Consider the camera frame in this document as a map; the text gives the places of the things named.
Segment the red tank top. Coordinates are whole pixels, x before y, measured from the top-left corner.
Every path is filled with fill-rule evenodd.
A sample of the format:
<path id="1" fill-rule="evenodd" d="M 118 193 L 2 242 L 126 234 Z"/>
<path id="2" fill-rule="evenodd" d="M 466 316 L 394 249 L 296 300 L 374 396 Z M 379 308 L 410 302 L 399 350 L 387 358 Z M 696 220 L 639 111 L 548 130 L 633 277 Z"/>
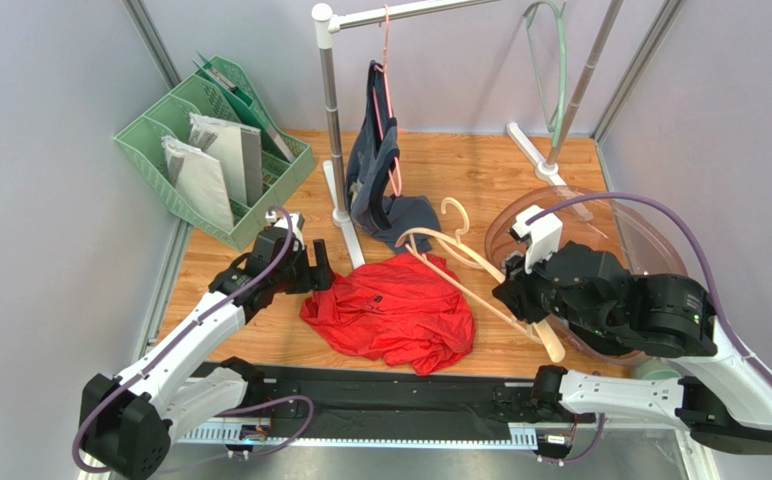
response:
<path id="1" fill-rule="evenodd" d="M 299 317 L 341 354 L 409 365 L 418 375 L 458 363 L 476 336 L 463 292 L 409 253 L 337 275 Z"/>

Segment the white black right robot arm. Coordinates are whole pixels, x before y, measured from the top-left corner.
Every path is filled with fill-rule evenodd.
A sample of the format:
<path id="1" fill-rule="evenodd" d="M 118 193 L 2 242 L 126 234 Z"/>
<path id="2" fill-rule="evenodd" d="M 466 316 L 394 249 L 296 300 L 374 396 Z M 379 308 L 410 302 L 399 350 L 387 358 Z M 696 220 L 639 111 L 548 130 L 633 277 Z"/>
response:
<path id="1" fill-rule="evenodd" d="M 603 379 L 545 366 L 531 395 L 538 411 L 640 418 L 713 450 L 772 455 L 772 384 L 731 343 L 697 281 L 635 275 L 613 254 L 570 242 L 538 263 L 511 257 L 493 294 L 520 321 L 562 320 L 600 354 L 641 352 L 684 370 L 678 379 Z"/>

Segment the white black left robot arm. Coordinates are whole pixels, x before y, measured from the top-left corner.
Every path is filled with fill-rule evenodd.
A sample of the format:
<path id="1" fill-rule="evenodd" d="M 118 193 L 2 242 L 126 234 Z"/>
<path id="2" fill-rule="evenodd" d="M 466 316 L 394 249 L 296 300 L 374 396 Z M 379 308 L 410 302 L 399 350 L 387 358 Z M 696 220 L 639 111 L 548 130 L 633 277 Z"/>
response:
<path id="1" fill-rule="evenodd" d="M 276 295 L 324 291 L 335 278 L 323 240 L 307 246 L 289 227 L 265 228 L 252 251 L 218 273 L 155 348 L 120 373 L 87 382 L 72 443 L 76 465 L 88 473 L 148 479 L 171 445 L 207 420 L 276 406 L 264 392 L 263 372 L 240 358 L 221 362 L 196 382 L 191 375 Z"/>

